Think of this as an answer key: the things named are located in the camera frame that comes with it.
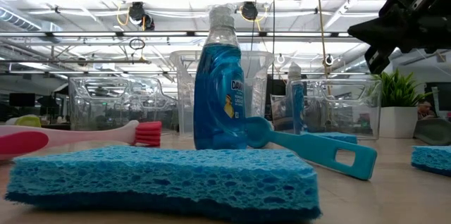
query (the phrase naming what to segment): pink brush bristles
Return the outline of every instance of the pink brush bristles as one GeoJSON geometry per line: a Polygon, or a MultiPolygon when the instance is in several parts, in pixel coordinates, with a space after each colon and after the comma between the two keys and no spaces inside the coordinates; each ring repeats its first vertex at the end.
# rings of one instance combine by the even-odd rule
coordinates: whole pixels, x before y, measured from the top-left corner
{"type": "Polygon", "coordinates": [[[140,123],[135,129],[135,142],[149,147],[159,147],[161,141],[161,122],[140,123]]]}

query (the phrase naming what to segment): bottle cap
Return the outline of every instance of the bottle cap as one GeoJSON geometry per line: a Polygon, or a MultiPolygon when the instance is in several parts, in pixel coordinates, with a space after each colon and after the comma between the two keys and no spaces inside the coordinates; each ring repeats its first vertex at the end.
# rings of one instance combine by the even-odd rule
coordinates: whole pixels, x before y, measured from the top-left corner
{"type": "Polygon", "coordinates": [[[235,19],[232,17],[232,7],[231,4],[214,6],[209,13],[210,28],[216,26],[235,27],[235,19]]]}
{"type": "Polygon", "coordinates": [[[301,68],[295,62],[292,62],[288,69],[288,77],[301,77],[301,68]]]}

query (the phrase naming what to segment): small bottle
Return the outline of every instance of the small bottle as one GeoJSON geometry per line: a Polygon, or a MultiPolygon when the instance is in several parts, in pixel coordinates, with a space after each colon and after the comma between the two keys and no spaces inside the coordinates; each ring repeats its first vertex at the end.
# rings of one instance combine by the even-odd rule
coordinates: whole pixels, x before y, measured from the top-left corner
{"type": "Polygon", "coordinates": [[[233,10],[211,9],[206,39],[194,84],[196,149],[245,149],[244,73],[235,34],[233,10]]]}
{"type": "Polygon", "coordinates": [[[293,114],[293,129],[296,135],[305,131],[304,127],[304,93],[305,85],[302,81],[295,81],[292,84],[291,90],[293,95],[292,114],[293,114]]]}
{"type": "Polygon", "coordinates": [[[291,63],[290,69],[288,70],[288,81],[285,90],[286,98],[286,111],[285,116],[287,118],[293,118],[293,93],[292,93],[292,83],[295,80],[301,80],[301,68],[296,63],[291,63]]]}

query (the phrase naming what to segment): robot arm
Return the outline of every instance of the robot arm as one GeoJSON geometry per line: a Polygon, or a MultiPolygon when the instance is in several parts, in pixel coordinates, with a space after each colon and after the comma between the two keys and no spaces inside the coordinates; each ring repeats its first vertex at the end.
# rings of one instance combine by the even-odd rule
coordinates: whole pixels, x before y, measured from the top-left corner
{"type": "Polygon", "coordinates": [[[451,0],[387,0],[379,18],[351,26],[348,34],[370,45],[365,53],[371,73],[382,73],[391,53],[451,49],[451,0]]]}

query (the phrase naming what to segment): toothbrush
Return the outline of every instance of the toothbrush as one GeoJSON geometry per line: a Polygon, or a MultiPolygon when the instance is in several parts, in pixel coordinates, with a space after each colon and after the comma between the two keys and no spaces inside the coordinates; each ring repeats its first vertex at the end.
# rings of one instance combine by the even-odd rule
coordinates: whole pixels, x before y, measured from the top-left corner
{"type": "Polygon", "coordinates": [[[94,132],[3,125],[0,126],[0,160],[49,147],[91,140],[111,140],[131,145],[143,143],[157,147],[160,145],[160,136],[161,122],[140,123],[136,120],[117,129],[94,132]]]}
{"type": "Polygon", "coordinates": [[[371,147],[350,144],[310,133],[293,135],[274,132],[271,124],[260,117],[246,118],[246,129],[247,144],[250,147],[262,148],[268,142],[273,142],[294,151],[301,158],[361,180],[368,180],[373,174],[378,153],[371,147]],[[336,161],[335,156],[339,149],[355,153],[352,166],[336,161]]]}

